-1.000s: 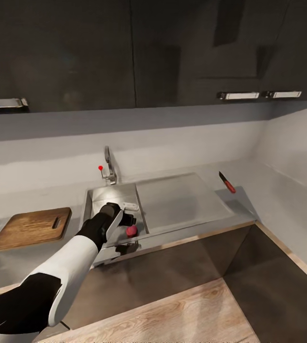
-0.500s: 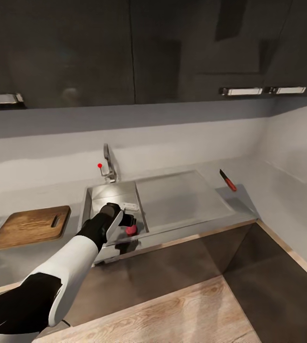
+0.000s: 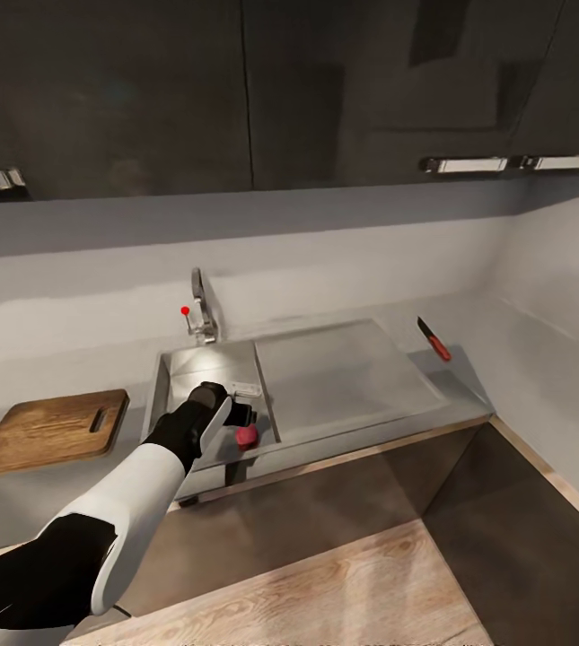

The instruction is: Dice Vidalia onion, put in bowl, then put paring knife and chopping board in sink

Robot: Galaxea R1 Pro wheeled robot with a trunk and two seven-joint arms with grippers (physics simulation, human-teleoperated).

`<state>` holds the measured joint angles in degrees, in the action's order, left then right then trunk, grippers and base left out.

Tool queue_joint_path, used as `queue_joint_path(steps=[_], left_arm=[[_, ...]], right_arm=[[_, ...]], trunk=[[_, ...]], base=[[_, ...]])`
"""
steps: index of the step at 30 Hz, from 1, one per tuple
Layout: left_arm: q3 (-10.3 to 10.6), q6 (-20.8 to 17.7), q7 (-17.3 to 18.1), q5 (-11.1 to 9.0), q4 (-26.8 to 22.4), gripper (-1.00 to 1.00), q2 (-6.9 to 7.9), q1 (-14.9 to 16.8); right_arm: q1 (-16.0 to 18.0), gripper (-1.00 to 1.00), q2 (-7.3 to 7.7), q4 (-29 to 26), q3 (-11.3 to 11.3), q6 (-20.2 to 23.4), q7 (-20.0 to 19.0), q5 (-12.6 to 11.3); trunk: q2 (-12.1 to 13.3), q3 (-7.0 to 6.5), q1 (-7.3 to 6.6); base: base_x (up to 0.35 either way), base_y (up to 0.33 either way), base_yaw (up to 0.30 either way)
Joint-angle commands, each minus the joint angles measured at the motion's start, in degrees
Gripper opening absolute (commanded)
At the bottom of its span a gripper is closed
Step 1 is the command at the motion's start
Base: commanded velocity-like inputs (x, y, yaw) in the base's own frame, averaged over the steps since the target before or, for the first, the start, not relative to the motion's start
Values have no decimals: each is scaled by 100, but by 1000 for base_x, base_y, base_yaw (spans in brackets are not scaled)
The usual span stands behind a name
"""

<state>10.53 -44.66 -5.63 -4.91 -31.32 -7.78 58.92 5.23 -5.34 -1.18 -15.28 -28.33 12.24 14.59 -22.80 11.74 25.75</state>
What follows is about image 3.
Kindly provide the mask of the parer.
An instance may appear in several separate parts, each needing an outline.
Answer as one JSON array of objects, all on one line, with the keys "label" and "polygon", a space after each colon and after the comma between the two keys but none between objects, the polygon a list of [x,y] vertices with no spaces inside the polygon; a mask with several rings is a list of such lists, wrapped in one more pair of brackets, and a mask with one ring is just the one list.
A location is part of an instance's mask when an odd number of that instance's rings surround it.
[{"label": "parer", "polygon": [[419,317],[418,321],[420,325],[423,327],[424,331],[428,334],[430,337],[429,339],[434,343],[434,346],[437,348],[439,353],[443,356],[444,359],[449,360],[452,355],[451,353],[445,348],[443,343],[436,337],[431,329],[425,324],[425,322]]}]

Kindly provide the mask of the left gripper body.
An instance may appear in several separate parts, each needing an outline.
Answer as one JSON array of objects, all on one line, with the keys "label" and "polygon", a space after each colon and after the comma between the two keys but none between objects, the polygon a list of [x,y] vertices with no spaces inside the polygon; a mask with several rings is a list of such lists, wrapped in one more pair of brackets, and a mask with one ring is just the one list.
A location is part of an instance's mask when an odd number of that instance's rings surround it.
[{"label": "left gripper body", "polygon": [[224,426],[236,425],[238,428],[248,427],[251,413],[251,405],[232,402],[232,412],[229,418],[224,422]]}]

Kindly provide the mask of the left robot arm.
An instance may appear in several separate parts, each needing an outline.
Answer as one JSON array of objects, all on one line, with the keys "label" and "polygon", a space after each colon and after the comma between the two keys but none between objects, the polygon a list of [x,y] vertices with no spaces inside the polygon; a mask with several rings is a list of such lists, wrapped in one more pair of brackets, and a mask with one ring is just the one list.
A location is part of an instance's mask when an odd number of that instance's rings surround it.
[{"label": "left robot arm", "polygon": [[133,581],[172,500],[222,426],[257,421],[256,384],[202,381],[106,477],[27,545],[0,555],[0,646],[59,646]]}]

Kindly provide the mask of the cutting board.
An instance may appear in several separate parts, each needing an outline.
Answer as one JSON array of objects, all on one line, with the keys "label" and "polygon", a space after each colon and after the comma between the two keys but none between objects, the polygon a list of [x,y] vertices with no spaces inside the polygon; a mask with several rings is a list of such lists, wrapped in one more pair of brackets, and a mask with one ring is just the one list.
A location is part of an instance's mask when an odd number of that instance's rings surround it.
[{"label": "cutting board", "polygon": [[[0,472],[103,454],[126,401],[124,389],[113,389],[11,407],[0,422]],[[95,432],[105,409],[104,425]]]}]

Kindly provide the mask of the vidalia onion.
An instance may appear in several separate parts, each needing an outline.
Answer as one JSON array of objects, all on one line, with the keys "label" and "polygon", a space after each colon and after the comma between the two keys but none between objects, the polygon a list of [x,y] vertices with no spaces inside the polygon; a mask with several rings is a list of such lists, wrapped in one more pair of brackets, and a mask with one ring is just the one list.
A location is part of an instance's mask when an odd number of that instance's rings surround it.
[{"label": "vidalia onion", "polygon": [[248,427],[240,427],[236,430],[235,440],[243,448],[243,451],[247,451],[248,448],[252,448],[258,443],[258,429],[254,423],[249,424]]}]

